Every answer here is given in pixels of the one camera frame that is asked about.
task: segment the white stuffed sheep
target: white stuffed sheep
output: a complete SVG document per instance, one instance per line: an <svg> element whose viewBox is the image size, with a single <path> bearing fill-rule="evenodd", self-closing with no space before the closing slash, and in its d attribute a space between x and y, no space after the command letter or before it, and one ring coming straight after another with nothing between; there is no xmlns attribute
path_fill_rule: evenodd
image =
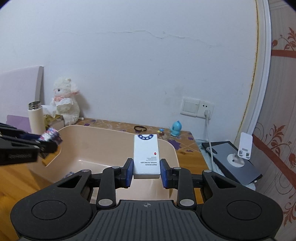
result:
<svg viewBox="0 0 296 241"><path fill-rule="evenodd" d="M57 108L57 114L62 115L65 125L73 125L78 121L80 109L75 99L79 90L71 79L59 78L54 83L54 97L51 105Z"/></svg>

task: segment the purple mat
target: purple mat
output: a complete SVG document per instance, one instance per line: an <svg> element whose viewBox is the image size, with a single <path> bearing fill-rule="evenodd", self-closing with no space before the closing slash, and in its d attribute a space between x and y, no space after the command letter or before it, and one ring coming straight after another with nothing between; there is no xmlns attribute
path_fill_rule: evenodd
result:
<svg viewBox="0 0 296 241"><path fill-rule="evenodd" d="M6 124L31 133L30 122L28 117L8 115L6 117Z"/></svg>

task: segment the wooden table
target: wooden table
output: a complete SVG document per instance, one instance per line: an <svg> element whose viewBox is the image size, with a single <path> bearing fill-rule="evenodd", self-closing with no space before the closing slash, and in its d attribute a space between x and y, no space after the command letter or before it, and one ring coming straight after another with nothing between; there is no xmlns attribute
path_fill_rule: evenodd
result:
<svg viewBox="0 0 296 241"><path fill-rule="evenodd" d="M94 126L118 131L136 133L135 124L95 120L85 118L79 120L78 125ZM146 133L157 133L158 127L145 126ZM181 131L179 137L172 137L168 129L159 138L170 142L177 153L179 164L187 168L191 173L201 174L207 169L202 154L196 145L192 134L188 131ZM15 241L18 239L10 222L10 211L14 204L20 199L50 185L50 182L31 173L26 164L0 167L0 240ZM197 203L203 203L199 189L196 188L195 196Z"/></svg>

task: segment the stuffed animal's ear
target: stuffed animal's ear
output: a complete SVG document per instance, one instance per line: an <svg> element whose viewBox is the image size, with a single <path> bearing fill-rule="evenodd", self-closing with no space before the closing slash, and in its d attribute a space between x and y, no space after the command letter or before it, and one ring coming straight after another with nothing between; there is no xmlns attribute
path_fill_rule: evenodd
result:
<svg viewBox="0 0 296 241"><path fill-rule="evenodd" d="M71 94L76 95L79 93L79 89L75 83L71 83Z"/></svg>

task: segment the white bottle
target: white bottle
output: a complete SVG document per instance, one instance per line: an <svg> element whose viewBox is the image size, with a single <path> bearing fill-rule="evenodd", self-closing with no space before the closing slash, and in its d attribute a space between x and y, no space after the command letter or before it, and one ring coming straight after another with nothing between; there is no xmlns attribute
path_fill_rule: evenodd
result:
<svg viewBox="0 0 296 241"><path fill-rule="evenodd" d="M43 110L40 101L34 101L29 104L28 109L31 132L42 135L45 130Z"/></svg>

